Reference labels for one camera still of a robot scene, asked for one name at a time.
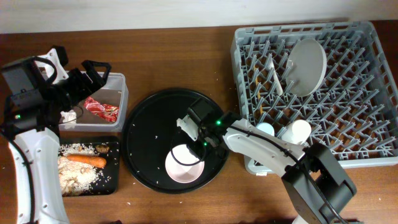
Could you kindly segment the white tissue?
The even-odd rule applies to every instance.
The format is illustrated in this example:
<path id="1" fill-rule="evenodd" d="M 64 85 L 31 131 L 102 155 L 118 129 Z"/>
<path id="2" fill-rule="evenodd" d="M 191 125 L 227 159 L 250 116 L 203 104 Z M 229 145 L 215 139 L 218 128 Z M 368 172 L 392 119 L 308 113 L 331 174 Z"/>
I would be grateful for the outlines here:
<path id="1" fill-rule="evenodd" d="M 76 125 L 77 114 L 74 110 L 68 112 L 62 111 L 61 113 L 61 123 L 64 129 L 73 129 Z"/>

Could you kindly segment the red snack wrapper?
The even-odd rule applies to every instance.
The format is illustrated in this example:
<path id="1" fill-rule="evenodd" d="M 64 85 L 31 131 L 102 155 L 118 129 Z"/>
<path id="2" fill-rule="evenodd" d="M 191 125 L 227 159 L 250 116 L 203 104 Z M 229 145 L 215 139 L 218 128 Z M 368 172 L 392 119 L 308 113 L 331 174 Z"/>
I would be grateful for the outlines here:
<path id="1" fill-rule="evenodd" d="M 84 102 L 84 107 L 96 116 L 109 122 L 116 122 L 119 114 L 119 107 L 109 104 L 101 104 L 94 100 L 92 97 L 88 97 Z"/>

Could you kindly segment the pink bowl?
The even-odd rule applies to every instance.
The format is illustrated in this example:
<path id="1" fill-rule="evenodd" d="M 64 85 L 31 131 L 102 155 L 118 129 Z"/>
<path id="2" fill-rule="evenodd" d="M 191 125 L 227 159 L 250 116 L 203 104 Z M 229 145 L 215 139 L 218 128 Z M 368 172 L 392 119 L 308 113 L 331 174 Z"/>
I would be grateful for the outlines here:
<path id="1" fill-rule="evenodd" d="M 175 146 L 165 159 L 165 170 L 169 177 L 181 184 L 197 180 L 205 168 L 205 162 L 190 153 L 186 144 Z"/>

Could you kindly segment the light blue cup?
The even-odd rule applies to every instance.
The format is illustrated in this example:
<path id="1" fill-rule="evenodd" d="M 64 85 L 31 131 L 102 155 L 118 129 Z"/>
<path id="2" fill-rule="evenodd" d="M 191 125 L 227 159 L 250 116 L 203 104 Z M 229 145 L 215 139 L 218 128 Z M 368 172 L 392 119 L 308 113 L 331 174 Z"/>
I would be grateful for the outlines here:
<path id="1" fill-rule="evenodd" d="M 271 135 L 271 136 L 275 135 L 275 130 L 274 130 L 273 126 L 269 123 L 259 123 L 256 125 L 256 128 Z"/>

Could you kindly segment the brown food chunk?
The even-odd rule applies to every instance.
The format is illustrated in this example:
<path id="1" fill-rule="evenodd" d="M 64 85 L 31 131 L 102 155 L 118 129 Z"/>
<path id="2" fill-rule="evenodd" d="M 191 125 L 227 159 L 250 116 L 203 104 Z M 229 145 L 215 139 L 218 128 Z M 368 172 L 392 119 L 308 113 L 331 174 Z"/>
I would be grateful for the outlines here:
<path id="1" fill-rule="evenodd" d="M 103 145 L 103 144 L 99 144 L 96 145 L 96 151 L 100 154 L 107 154 L 109 152 L 109 146 L 107 145 Z"/>

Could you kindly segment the orange carrot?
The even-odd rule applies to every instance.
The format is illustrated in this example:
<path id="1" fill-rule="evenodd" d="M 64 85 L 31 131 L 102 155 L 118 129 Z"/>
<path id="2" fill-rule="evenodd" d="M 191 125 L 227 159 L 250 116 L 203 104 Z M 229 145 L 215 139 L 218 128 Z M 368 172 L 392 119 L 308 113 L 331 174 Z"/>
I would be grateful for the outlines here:
<path id="1" fill-rule="evenodd" d="M 97 168 L 104 168 L 106 166 L 106 159 L 97 156 L 87 156 L 81 154 L 69 154 L 66 156 L 69 161 L 81 162 Z"/>

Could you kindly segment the cream white cup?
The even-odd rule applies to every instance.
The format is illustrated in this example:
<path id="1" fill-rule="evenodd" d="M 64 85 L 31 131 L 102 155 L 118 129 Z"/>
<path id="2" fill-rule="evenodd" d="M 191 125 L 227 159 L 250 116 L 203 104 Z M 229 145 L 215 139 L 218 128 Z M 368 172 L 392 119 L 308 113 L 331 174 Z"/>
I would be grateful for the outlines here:
<path id="1" fill-rule="evenodd" d="M 292 144 L 303 144 L 310 136 L 312 127 L 302 119 L 296 120 L 286 127 L 286 132 L 281 135 L 281 140 Z"/>

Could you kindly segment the white plastic fork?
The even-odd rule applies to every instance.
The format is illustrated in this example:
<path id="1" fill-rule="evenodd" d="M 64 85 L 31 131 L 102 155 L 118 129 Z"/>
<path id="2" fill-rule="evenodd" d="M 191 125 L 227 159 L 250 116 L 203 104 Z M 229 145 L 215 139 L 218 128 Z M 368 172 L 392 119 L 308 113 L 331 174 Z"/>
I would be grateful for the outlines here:
<path id="1" fill-rule="evenodd" d="M 274 83 L 276 85 L 276 92 L 277 92 L 277 94 L 279 96 L 282 96 L 283 95 L 283 89 L 282 89 L 282 86 L 280 84 L 280 81 L 279 81 L 279 78 L 277 76 L 277 73 L 276 73 L 276 70 L 275 70 L 275 67 L 274 67 L 274 63 L 273 63 L 272 60 L 271 60 L 271 62 L 269 64 L 269 68 L 270 68 L 271 74 L 273 76 Z"/>

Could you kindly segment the grey plate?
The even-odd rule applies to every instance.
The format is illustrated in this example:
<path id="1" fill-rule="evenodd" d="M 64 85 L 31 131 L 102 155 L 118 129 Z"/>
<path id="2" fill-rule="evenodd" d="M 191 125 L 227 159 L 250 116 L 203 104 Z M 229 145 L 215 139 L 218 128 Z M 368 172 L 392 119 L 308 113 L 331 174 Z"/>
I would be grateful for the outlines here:
<path id="1" fill-rule="evenodd" d="M 304 39 L 295 44 L 287 61 L 290 68 L 286 83 L 297 97 L 311 95 L 316 91 L 326 74 L 327 57 L 324 48 L 314 39 Z"/>

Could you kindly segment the wooden chopstick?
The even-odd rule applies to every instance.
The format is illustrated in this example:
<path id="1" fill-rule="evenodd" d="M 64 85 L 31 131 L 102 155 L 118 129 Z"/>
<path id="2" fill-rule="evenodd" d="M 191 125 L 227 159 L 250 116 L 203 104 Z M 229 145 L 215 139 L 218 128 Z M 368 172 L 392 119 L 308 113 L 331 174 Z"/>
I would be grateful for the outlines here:
<path id="1" fill-rule="evenodd" d="M 258 68 L 254 67 L 254 81 L 256 84 L 256 89 L 255 89 L 255 94 L 257 96 L 257 106 L 256 108 L 259 110 L 260 115 L 263 114 L 263 109 L 262 109 L 262 103 L 261 103 L 261 96 L 259 90 L 261 89 L 261 82 L 258 81 L 258 76 L 260 74 L 260 71 Z"/>

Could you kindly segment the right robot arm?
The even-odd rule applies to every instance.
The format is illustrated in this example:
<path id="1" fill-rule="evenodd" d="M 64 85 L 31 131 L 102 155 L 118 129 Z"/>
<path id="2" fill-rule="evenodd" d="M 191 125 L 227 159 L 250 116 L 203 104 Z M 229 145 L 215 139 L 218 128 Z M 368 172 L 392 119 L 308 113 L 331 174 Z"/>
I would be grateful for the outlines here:
<path id="1" fill-rule="evenodd" d="M 178 125 L 205 149 L 223 147 L 268 167 L 281 178 L 294 209 L 307 223 L 345 222 L 340 212 L 357 189 L 326 146 L 283 141 L 232 112 L 219 118 L 189 112 Z"/>

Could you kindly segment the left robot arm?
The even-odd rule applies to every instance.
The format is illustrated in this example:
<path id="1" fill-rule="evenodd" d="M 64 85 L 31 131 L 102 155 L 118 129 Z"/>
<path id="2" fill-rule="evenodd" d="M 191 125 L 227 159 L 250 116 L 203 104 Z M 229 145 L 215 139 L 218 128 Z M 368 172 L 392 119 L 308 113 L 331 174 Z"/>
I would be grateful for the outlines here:
<path id="1" fill-rule="evenodd" d="M 68 223 L 58 177 L 59 124 L 63 111 L 102 88 L 111 70 L 106 62 L 85 60 L 85 72 L 63 70 L 47 58 L 24 58 L 2 68 L 11 77 L 1 135 L 14 159 L 18 223 Z"/>

